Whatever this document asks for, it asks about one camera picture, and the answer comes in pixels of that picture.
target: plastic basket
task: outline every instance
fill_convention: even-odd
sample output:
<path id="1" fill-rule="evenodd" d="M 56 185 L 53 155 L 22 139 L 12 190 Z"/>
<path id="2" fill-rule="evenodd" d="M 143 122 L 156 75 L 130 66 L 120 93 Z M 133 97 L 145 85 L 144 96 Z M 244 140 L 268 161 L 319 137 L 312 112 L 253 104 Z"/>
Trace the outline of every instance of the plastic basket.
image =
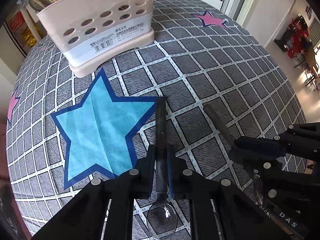
<path id="1" fill-rule="evenodd" d="M 59 0 L 38 13 L 77 77 L 154 41 L 153 0 Z"/>

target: table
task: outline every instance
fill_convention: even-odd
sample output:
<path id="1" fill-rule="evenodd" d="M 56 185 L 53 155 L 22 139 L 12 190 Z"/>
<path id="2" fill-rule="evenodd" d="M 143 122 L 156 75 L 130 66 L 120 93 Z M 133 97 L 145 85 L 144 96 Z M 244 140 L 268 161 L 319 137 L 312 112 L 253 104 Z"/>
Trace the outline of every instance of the table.
<path id="1" fill-rule="evenodd" d="M 203 26 L 194 14 L 205 10 L 225 28 Z M 204 114 L 210 103 L 232 135 L 273 138 L 292 123 L 305 123 L 301 105 L 284 73 L 260 44 L 236 22 L 200 0 L 154 0 L 155 42 L 125 52 L 84 78 L 76 78 L 49 37 L 31 50 L 14 89 L 20 100 L 7 126 L 7 155 L 15 199 L 32 234 L 99 172 L 63 188 L 66 142 L 50 114 L 81 101 L 103 68 L 117 96 L 167 97 L 168 139 L 189 169 L 208 179 L 228 178 L 255 201 L 253 184 L 232 163 L 224 138 Z M 155 140 L 154 116 L 133 137 L 138 157 Z M 306 160 L 287 154 L 283 169 L 304 172 Z M 150 236 L 146 213 L 156 199 L 136 200 L 133 239 Z M 172 201 L 178 231 L 190 239 L 188 201 Z"/>

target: floor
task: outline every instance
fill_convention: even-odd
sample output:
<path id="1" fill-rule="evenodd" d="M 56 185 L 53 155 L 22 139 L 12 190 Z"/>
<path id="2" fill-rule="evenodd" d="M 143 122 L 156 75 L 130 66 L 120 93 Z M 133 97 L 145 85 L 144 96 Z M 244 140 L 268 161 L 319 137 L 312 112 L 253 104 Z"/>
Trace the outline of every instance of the floor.
<path id="1" fill-rule="evenodd" d="M 313 91 L 314 87 L 305 87 L 307 77 L 304 70 L 294 68 L 299 62 L 290 59 L 274 42 L 270 42 L 265 49 L 288 77 L 302 105 L 307 122 L 320 122 L 320 91 Z"/>

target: red object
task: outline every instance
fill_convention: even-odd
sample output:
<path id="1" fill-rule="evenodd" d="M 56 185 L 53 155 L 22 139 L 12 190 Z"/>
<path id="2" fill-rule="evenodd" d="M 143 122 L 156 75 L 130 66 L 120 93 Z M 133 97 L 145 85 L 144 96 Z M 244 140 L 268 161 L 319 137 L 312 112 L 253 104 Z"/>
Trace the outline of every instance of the red object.
<path id="1" fill-rule="evenodd" d="M 290 58 L 293 58 L 298 53 L 303 55 L 305 51 L 301 42 L 303 39 L 309 36 L 309 28 L 307 30 L 304 30 L 302 25 L 300 24 L 299 18 L 297 18 L 296 20 L 292 20 L 292 23 L 289 24 L 289 28 L 295 28 L 296 32 L 290 38 L 290 41 L 292 42 L 293 47 L 288 50 L 288 56 Z"/>
<path id="2" fill-rule="evenodd" d="M 22 16 L 21 12 L 17 12 L 17 14 L 10 20 L 8 23 L 10 30 L 15 33 L 23 24 L 25 20 Z"/>
<path id="3" fill-rule="evenodd" d="M 22 219 L 18 205 L 14 200 L 14 196 L 11 190 L 5 142 L 6 142 L 6 125 L 0 123 L 0 200 L 1 200 L 1 203 L 4 205 L 11 205 L 11 207 L 6 207 L 6 210 L 12 211 L 9 214 L 6 214 L 8 215 L 7 219 L 10 218 L 9 220 L 11 222 L 9 223 L 10 226 L 18 230 L 19 236 L 21 235 L 24 236 L 24 237 L 20 237 L 20 239 L 30 240 L 31 234 L 28 231 L 28 228 Z M 11 194 L 10 194 L 11 198 L 9 199 L 2 195 L 4 191 L 3 189 L 5 187 L 9 188 L 11 191 Z"/>

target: light blue star cloth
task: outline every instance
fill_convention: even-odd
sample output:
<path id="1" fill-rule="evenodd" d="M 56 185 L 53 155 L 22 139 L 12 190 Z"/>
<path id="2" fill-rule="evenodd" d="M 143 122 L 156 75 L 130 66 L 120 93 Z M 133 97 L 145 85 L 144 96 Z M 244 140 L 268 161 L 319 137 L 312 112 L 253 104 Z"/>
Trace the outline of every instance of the light blue star cloth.
<path id="1" fill-rule="evenodd" d="M 155 101 L 155 97 L 117 97 L 100 71 L 79 104 L 54 113 L 69 143 L 65 188 L 94 171 L 112 179 L 132 169 L 137 160 L 132 137 L 154 113 Z"/>

